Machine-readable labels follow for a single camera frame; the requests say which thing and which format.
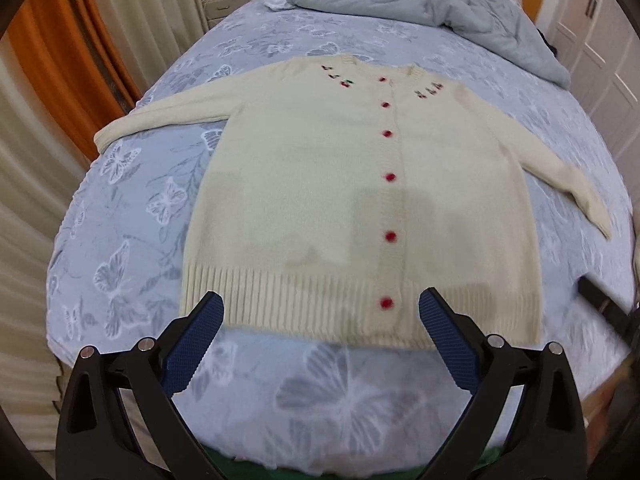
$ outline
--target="knit fabric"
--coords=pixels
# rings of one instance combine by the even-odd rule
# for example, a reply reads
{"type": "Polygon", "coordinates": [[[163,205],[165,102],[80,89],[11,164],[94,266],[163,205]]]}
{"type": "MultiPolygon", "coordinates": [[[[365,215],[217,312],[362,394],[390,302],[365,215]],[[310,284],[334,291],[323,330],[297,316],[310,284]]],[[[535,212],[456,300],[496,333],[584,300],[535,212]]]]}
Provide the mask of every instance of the knit fabric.
{"type": "Polygon", "coordinates": [[[418,297],[434,286],[485,333],[534,344],[542,285],[522,170],[609,236],[578,169],[417,66],[293,58],[153,102],[95,141],[103,152],[148,128],[226,118],[186,240],[184,314],[213,290],[227,326],[422,348],[418,297]]]}

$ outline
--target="cardigan sleeve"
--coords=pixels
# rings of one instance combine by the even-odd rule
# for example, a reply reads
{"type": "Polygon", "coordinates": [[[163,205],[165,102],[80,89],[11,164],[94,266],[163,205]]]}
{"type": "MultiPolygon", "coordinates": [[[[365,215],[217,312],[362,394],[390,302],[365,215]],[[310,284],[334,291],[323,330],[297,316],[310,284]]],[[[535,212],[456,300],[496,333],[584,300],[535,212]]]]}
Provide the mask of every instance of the cardigan sleeve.
{"type": "Polygon", "coordinates": [[[231,75],[196,86],[133,110],[107,124],[95,134],[100,153],[115,140],[143,130],[169,124],[194,124],[228,119],[243,102],[266,92],[286,75],[300,70],[299,58],[272,63],[239,75],[231,75]]]}
{"type": "Polygon", "coordinates": [[[560,160],[535,134],[515,119],[460,85],[458,100],[471,110],[513,153],[522,169],[560,191],[572,195],[584,215],[602,233],[611,238],[611,222],[604,202],[584,174],[560,160]]]}

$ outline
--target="curtain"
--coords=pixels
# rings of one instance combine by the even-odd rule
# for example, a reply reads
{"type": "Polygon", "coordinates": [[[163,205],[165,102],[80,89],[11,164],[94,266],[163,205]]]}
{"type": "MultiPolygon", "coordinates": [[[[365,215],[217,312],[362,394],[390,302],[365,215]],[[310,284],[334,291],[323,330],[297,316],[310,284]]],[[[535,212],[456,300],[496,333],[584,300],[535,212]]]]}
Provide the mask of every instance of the curtain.
{"type": "Polygon", "coordinates": [[[94,134],[131,110],[139,94],[127,81],[126,70],[121,74],[113,68],[117,52],[114,48],[109,52],[110,46],[100,42],[105,35],[98,30],[102,27],[106,33],[106,28],[87,1],[25,0],[8,35],[47,110],[74,144],[94,159],[98,155],[94,134]]]}
{"type": "Polygon", "coordinates": [[[96,0],[124,63],[148,89],[209,29],[201,0],[96,0]]]}
{"type": "Polygon", "coordinates": [[[53,238],[88,161],[0,40],[0,404],[31,450],[54,449],[60,368],[46,343],[53,238]]]}

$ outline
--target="drawer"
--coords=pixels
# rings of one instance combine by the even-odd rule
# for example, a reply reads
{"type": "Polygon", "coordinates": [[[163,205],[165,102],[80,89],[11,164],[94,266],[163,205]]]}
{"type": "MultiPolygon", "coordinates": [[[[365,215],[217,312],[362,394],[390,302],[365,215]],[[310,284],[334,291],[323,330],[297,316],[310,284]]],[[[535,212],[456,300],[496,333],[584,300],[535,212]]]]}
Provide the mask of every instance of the drawer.
{"type": "Polygon", "coordinates": [[[215,27],[222,20],[224,20],[224,18],[216,18],[215,20],[207,20],[207,23],[209,24],[209,30],[211,30],[213,27],[215,27]]]}
{"type": "Polygon", "coordinates": [[[249,0],[203,0],[204,15],[207,20],[215,20],[230,15],[249,0]]]}

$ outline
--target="blanket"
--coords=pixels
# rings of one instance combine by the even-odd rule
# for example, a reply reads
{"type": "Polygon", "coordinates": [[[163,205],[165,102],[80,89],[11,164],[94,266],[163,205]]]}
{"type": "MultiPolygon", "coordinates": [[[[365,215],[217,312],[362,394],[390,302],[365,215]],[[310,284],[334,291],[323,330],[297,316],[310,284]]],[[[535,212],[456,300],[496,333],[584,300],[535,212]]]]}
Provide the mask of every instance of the blanket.
{"type": "Polygon", "coordinates": [[[509,0],[287,0],[307,9],[446,26],[524,70],[568,88],[570,76],[509,0]]]}

